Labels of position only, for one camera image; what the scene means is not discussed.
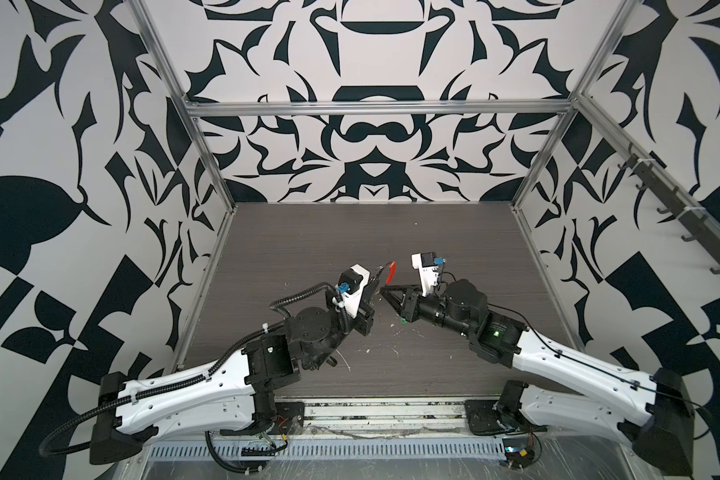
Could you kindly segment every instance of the wood grain surface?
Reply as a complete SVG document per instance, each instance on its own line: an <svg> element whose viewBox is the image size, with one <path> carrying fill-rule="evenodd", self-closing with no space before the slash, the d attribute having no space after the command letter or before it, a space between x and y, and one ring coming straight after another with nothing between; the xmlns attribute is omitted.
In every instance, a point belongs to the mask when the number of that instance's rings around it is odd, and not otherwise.
<svg viewBox="0 0 720 480"><path fill-rule="evenodd" d="M392 284L417 283L411 254L434 251L488 302L522 312L568 345L560 319L505 203L240 204L185 364L217 359L234 341L274 323L269 303L318 282L335 283L354 264L398 263ZM289 307L325 307L322 295ZM422 320L401 324L378 295L371 334L353 332L338 365L302 371L278 396L466 396L499 394L509 379L555 383L480 360L465 338Z"/></svg>

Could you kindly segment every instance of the black mustache shape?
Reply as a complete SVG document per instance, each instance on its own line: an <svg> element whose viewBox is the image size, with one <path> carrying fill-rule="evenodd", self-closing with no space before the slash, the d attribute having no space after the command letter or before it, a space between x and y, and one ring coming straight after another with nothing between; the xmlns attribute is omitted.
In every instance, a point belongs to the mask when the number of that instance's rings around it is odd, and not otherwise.
<svg viewBox="0 0 720 480"><path fill-rule="evenodd" d="M416 135L417 131L418 128L415 128L411 133L408 133L403 125L396 122L388 122L378 127L365 122L358 122L349 127L347 133L342 134L340 130L336 130L336 133L342 139L353 143L363 141L369 135L384 135L387 139L399 143L410 140Z"/></svg>

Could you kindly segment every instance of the black and white patterned wall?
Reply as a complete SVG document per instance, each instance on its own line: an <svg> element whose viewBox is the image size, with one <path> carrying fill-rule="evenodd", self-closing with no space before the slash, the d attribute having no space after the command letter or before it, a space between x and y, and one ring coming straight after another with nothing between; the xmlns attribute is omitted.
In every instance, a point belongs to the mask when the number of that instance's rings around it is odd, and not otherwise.
<svg viewBox="0 0 720 480"><path fill-rule="evenodd" d="M189 100L268 102L566 98L617 2L147 5ZM206 118L202 128L238 201L510 200L552 117Z"/></svg>
<svg viewBox="0 0 720 480"><path fill-rule="evenodd" d="M162 373L225 211L121 0L0 1L0 478L105 473L38 444Z"/></svg>
<svg viewBox="0 0 720 480"><path fill-rule="evenodd" d="M720 0L646 0L593 92L720 220ZM622 161L579 115L522 211L586 351L669 367L710 410L696 418L694 478L720 480L717 265Z"/></svg>

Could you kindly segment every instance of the robotic arm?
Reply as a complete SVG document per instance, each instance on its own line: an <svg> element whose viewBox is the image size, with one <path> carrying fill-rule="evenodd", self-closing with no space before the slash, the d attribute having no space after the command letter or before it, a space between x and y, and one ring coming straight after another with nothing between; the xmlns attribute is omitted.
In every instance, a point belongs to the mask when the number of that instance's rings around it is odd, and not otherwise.
<svg viewBox="0 0 720 480"><path fill-rule="evenodd" d="M468 280L437 294L443 259L412 256L421 285L384 286L381 294L405 322L419 319L466 337L490 363L535 373L583 395L551 392L509 380L491 408L470 412L472 433L497 435L554 425L631 447L667 475L690 475L694 410L682 378L660 368L650 375L598 360L555 342L489 308Z"/></svg>
<svg viewBox="0 0 720 480"><path fill-rule="evenodd" d="M272 302L270 309L283 315L283 320L263 324L215 362L155 379L126 380L120 372L104 376L98 407L54 430L40 444L39 453L58 456L90 448L90 463L101 465L183 433L206 430L212 450L211 429L220 427L223 435L233 436L265 432L277 416L274 391L301 379L299 362L304 370L319 369L323 363L336 366L331 354L351 331L370 333L374 310L369 302L386 267L389 283L394 262L379 267L374 276L354 265L335 285L319 283ZM288 312L289 304L319 292L325 293L326 310L310 306L295 316ZM56 438L90 418L96 418L90 442L50 447Z"/></svg>

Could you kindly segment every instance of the red object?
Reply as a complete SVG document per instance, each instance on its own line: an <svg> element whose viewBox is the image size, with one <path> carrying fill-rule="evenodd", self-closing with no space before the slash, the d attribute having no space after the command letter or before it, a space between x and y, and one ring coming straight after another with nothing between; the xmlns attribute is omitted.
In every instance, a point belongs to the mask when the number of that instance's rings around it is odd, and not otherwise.
<svg viewBox="0 0 720 480"><path fill-rule="evenodd" d="M389 285L390 282L392 282L392 278L394 277L394 270L397 269L398 264L395 262L392 262L392 264L389 266L389 275L387 275L387 281L384 282L385 285Z"/></svg>

